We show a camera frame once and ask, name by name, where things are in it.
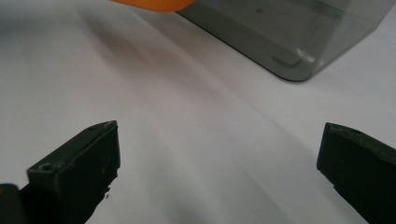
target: orange plastic object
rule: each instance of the orange plastic object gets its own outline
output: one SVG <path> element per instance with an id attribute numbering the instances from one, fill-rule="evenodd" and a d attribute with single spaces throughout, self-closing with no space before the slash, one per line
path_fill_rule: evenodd
<path id="1" fill-rule="evenodd" d="M 161 12 L 179 11 L 194 2 L 194 0 L 111 0 L 111 1 L 133 7 L 141 7 L 144 9 L 148 9 L 152 11 L 161 11 Z"/>

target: white tabletop surface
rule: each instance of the white tabletop surface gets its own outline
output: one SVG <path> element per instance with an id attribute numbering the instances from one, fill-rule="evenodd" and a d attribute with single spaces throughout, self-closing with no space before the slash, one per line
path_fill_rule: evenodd
<path id="1" fill-rule="evenodd" d="M 292 84 L 176 13 L 0 0 L 0 183 L 115 119 L 119 177 L 90 224 L 362 223 L 318 149 L 326 122 L 396 147 L 395 36 L 396 7 Z"/>

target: white table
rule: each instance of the white table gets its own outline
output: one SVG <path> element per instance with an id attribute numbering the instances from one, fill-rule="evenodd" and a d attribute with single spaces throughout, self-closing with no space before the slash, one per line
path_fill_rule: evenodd
<path id="1" fill-rule="evenodd" d="M 396 7 L 311 80 L 274 77 L 176 13 L 0 0 L 0 183 L 116 119 L 92 224 L 362 223 L 316 169 L 325 122 L 396 147 Z"/>

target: transparent plastic container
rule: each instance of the transparent plastic container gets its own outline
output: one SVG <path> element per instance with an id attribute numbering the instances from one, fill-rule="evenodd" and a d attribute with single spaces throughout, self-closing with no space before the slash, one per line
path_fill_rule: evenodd
<path id="1" fill-rule="evenodd" d="M 289 81 L 370 34 L 396 0 L 196 0 L 179 14 Z"/>

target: orange object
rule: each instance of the orange object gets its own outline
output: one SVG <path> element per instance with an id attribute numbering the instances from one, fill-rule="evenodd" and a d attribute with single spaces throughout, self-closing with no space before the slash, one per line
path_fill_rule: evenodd
<path id="1" fill-rule="evenodd" d="M 179 11 L 194 2 L 194 0 L 111 0 L 111 1 L 133 7 L 141 7 L 144 9 L 148 9 L 152 11 L 161 11 L 161 12 Z"/>

